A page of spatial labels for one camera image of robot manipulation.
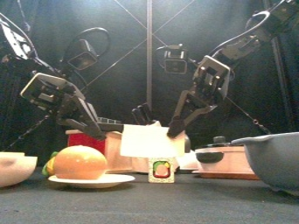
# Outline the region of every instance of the red container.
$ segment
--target red container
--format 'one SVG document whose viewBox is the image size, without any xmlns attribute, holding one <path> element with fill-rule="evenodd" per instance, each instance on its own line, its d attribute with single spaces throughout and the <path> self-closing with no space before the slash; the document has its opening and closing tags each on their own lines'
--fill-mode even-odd
<svg viewBox="0 0 299 224">
<path fill-rule="evenodd" d="M 98 141 L 77 130 L 66 130 L 66 135 L 69 135 L 67 146 L 83 145 L 95 149 L 105 155 L 105 140 Z"/>
</svg>

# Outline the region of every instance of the white bowl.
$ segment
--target white bowl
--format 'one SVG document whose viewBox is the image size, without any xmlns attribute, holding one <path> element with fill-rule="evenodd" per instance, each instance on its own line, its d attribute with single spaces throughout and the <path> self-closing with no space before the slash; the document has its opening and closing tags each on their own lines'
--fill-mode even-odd
<svg viewBox="0 0 299 224">
<path fill-rule="evenodd" d="M 37 157 L 22 153 L 0 153 L 0 187 L 11 186 L 26 180 L 33 174 Z"/>
</svg>

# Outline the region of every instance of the black cable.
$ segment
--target black cable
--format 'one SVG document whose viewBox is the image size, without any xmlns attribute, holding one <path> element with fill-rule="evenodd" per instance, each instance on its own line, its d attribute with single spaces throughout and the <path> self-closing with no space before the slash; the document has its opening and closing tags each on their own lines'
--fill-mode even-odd
<svg viewBox="0 0 299 224">
<path fill-rule="evenodd" d="M 21 5 L 21 1 L 19 0 L 17 0 L 17 4 L 18 4 L 18 9 L 19 9 L 21 15 L 22 15 L 22 28 L 23 28 L 23 30 L 27 33 L 30 31 L 30 26 L 29 26 L 29 24 L 25 21 L 23 9 L 22 9 L 22 5 Z"/>
<path fill-rule="evenodd" d="M 81 89 L 83 89 L 83 94 L 87 92 L 87 83 L 86 83 L 86 81 L 83 80 L 83 78 L 81 77 L 81 75 L 79 75 L 79 73 L 78 73 L 78 71 L 77 70 L 71 70 L 73 72 L 74 72 L 74 74 L 77 75 L 77 77 L 78 77 L 78 79 L 79 79 L 79 81 L 81 81 L 81 83 L 82 83 L 82 88 Z"/>
<path fill-rule="evenodd" d="M 156 58 L 156 61 L 157 61 L 157 64 L 158 66 L 164 69 L 164 65 L 160 63 L 160 60 L 157 58 L 157 53 L 161 51 L 161 50 L 166 50 L 168 46 L 164 45 L 164 46 L 160 46 L 154 49 L 154 58 Z"/>
<path fill-rule="evenodd" d="M 256 24 L 249 30 L 244 31 L 241 34 L 238 34 L 234 38 L 230 38 L 229 40 L 226 40 L 225 42 L 222 42 L 210 52 L 209 52 L 209 56 L 212 57 L 212 55 L 220 50 L 220 48 L 222 46 L 225 46 L 226 44 L 229 44 L 232 41 L 236 41 L 237 39 L 244 38 L 250 32 L 253 32 L 266 21 L 268 17 L 269 17 L 269 12 L 268 11 L 260 11 L 257 14 L 254 14 L 253 17 L 264 15 L 264 19 L 258 22 L 258 24 Z"/>
<path fill-rule="evenodd" d="M 69 42 L 69 45 L 67 45 L 67 47 L 66 47 L 66 49 L 65 49 L 65 53 L 63 53 L 63 54 L 67 53 L 67 51 L 70 50 L 70 47 L 71 47 L 73 43 L 79 39 L 79 37 L 87 35 L 87 34 L 90 34 L 91 32 L 102 32 L 102 33 L 105 33 L 105 35 L 106 35 L 106 48 L 105 48 L 105 50 L 97 55 L 97 58 L 101 57 L 101 56 L 108 52 L 109 45 L 110 45 L 110 38 L 109 38 L 109 35 L 108 35 L 108 31 L 106 31 L 105 29 L 99 28 L 99 27 L 93 27 L 93 28 L 89 28 L 89 29 L 86 29 L 85 31 L 82 31 L 82 32 L 81 32 L 81 33 L 71 39 L 71 41 Z"/>
</svg>

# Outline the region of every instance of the white paper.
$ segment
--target white paper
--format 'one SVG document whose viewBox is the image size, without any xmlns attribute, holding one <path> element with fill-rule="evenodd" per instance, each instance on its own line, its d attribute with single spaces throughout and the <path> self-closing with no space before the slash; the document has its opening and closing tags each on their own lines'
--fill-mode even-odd
<svg viewBox="0 0 299 224">
<path fill-rule="evenodd" d="M 134 158 L 173 158 L 184 154 L 184 132 L 166 136 L 166 127 L 124 125 L 120 155 Z"/>
</svg>

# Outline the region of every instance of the white plate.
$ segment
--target white plate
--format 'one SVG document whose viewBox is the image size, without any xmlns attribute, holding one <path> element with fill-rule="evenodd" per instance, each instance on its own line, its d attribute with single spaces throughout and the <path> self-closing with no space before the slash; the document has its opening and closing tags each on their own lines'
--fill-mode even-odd
<svg viewBox="0 0 299 224">
<path fill-rule="evenodd" d="M 54 175 L 47 178 L 51 182 L 62 183 L 78 188 L 106 188 L 134 179 L 134 177 L 122 174 L 104 174 L 98 179 L 66 179 L 57 178 Z"/>
</svg>

